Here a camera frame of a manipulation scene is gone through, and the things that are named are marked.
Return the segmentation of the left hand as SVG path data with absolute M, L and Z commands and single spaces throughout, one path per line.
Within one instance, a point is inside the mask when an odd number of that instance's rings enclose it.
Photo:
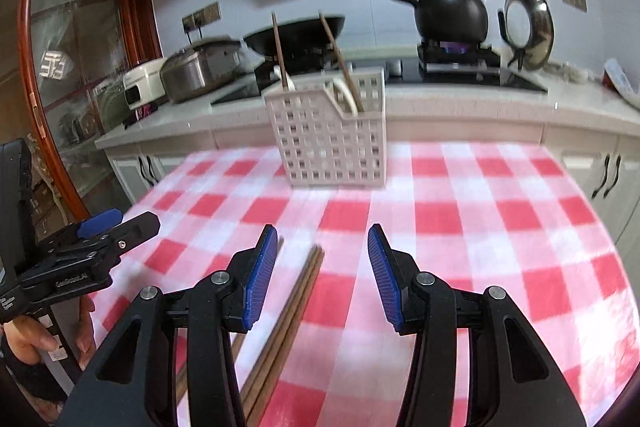
M 96 340 L 91 313 L 96 309 L 89 296 L 79 300 L 79 322 L 76 346 L 80 352 L 79 365 L 85 369 L 96 352 Z M 47 329 L 32 317 L 17 317 L 3 325 L 4 337 L 13 354 L 23 363 L 35 365 L 41 362 L 40 350 L 54 351 L 60 344 Z

